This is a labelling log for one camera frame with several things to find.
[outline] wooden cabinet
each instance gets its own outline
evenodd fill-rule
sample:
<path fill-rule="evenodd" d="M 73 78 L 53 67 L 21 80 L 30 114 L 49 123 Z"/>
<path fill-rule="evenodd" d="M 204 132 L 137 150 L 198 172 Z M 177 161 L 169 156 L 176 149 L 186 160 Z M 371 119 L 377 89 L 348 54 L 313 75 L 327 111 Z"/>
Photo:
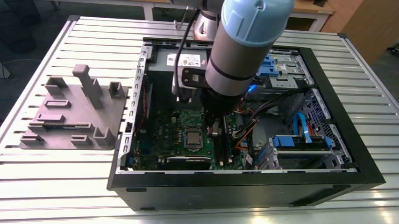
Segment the wooden cabinet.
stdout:
<path fill-rule="evenodd" d="M 399 0 L 328 0 L 335 9 L 321 32 L 344 33 L 371 64 L 399 38 Z"/>

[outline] metal bracket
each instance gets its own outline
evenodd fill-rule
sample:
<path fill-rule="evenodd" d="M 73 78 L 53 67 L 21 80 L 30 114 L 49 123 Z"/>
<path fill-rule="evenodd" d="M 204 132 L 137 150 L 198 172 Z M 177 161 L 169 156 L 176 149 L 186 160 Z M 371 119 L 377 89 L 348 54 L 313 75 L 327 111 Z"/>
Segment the metal bracket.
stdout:
<path fill-rule="evenodd" d="M 205 80 L 205 70 L 184 68 L 181 73 L 182 84 L 188 87 L 209 89 L 209 85 Z"/>

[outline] gray base plate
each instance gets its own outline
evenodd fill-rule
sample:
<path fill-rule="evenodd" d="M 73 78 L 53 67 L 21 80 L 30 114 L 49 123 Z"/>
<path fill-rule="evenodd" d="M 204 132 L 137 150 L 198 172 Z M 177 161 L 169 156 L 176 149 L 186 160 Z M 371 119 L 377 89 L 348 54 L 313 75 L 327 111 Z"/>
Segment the gray base plate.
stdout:
<path fill-rule="evenodd" d="M 122 87 L 122 89 L 125 93 L 124 95 L 126 95 L 128 88 Z M 86 96 L 81 91 L 80 85 L 68 85 L 68 88 L 61 88 L 61 91 L 64 96 L 53 97 L 46 94 L 34 119 L 32 120 L 32 122 L 37 122 L 37 116 L 40 114 L 61 114 L 65 117 L 64 122 L 58 123 L 61 124 L 61 126 L 58 126 L 58 129 L 53 127 L 40 131 L 34 130 L 34 132 L 28 129 L 25 135 L 37 134 L 44 139 L 44 141 L 41 142 L 41 144 L 36 145 L 25 145 L 21 142 L 18 147 L 22 149 L 112 150 L 114 148 L 114 144 L 109 146 L 98 145 L 96 140 L 93 139 L 93 131 L 77 131 L 73 126 L 76 123 L 92 123 L 93 127 L 97 127 L 102 134 L 105 133 L 105 129 L 109 128 L 109 131 L 116 139 L 121 115 L 124 111 L 125 98 L 110 98 L 108 86 L 101 86 L 102 95 L 100 99 L 104 107 L 102 109 L 94 110 Z M 70 107 L 46 108 L 44 104 L 46 103 L 46 101 L 54 99 L 66 99 L 70 103 Z M 72 135 L 86 135 L 90 141 L 90 145 L 73 145 L 70 142 Z"/>

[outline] black cable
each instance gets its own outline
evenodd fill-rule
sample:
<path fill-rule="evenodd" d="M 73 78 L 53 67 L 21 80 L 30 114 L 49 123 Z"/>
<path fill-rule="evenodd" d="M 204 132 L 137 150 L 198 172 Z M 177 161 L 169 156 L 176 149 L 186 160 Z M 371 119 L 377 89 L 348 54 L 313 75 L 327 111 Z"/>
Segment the black cable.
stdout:
<path fill-rule="evenodd" d="M 272 98 L 269 101 L 262 103 L 261 106 L 254 110 L 253 114 L 250 115 L 250 118 L 249 118 L 250 122 L 241 129 L 237 130 L 237 132 L 234 133 L 234 136 L 237 136 L 244 131 L 245 131 L 244 132 L 244 134 L 245 134 L 248 132 L 248 130 L 250 130 L 252 126 L 256 125 L 256 122 L 260 119 L 260 114 L 265 113 L 270 108 L 273 108 L 286 97 L 292 96 L 293 94 L 307 92 L 308 90 L 309 90 L 308 87 L 297 89 L 297 90 L 288 90 L 281 95 L 278 95 L 277 97 Z"/>
<path fill-rule="evenodd" d="M 197 9 L 194 11 L 193 17 L 192 17 L 192 19 L 190 19 L 190 21 L 189 21 L 189 23 L 186 25 L 185 32 L 184 32 L 184 35 L 182 35 L 182 38 L 181 38 L 181 42 L 180 42 L 180 46 L 178 46 L 178 50 L 177 50 L 177 53 L 176 53 L 176 58 L 174 58 L 174 74 L 173 74 L 174 88 L 176 88 L 176 91 L 177 91 L 178 100 L 182 103 L 184 103 L 184 101 L 188 101 L 188 99 L 182 98 L 180 87 L 178 87 L 178 80 L 177 80 L 178 79 L 178 76 L 177 76 L 178 59 L 180 59 L 180 54 L 181 54 L 181 51 L 182 51 L 182 46 L 184 46 L 184 43 L 185 43 L 185 39 L 186 39 L 186 36 L 188 36 L 188 32 L 189 32 L 190 26 L 193 24 L 193 20 L 196 19 L 196 17 L 198 16 L 198 14 L 200 14 L 200 10 Z"/>
<path fill-rule="evenodd" d="M 250 115 L 250 120 L 257 117 L 257 115 L 265 113 L 272 107 L 277 105 L 277 103 L 285 99 L 286 97 L 292 96 L 293 94 L 307 92 L 309 90 L 308 87 L 304 87 L 301 89 L 296 90 L 288 90 L 282 94 L 280 94 L 277 97 L 266 101 L 260 105 L 260 107 L 253 111 L 253 114 Z"/>
<path fill-rule="evenodd" d="M 246 146 L 248 146 L 248 155 L 252 158 L 252 164 L 246 162 L 245 169 L 253 169 L 254 167 L 254 149 L 253 149 L 253 142 L 252 142 L 252 133 L 246 135 Z"/>

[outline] label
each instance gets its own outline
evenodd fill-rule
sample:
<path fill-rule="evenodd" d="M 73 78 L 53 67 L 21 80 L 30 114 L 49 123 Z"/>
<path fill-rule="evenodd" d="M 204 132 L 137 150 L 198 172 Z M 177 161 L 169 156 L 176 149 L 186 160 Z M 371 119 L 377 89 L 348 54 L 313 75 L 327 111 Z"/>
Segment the label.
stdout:
<path fill-rule="evenodd" d="M 252 161 L 253 161 L 253 159 L 252 159 L 252 157 L 249 156 L 249 154 L 246 154 L 245 160 L 246 160 L 248 163 L 252 165 Z"/>
<path fill-rule="evenodd" d="M 277 64 L 277 65 L 274 66 L 274 68 L 276 68 L 277 70 L 286 70 L 286 67 L 285 67 L 282 64 Z"/>
<path fill-rule="evenodd" d="M 168 61 L 166 61 L 168 66 L 174 65 L 174 58 L 176 58 L 176 54 L 168 54 Z M 178 58 L 178 66 L 200 67 L 200 55 L 181 54 Z"/>

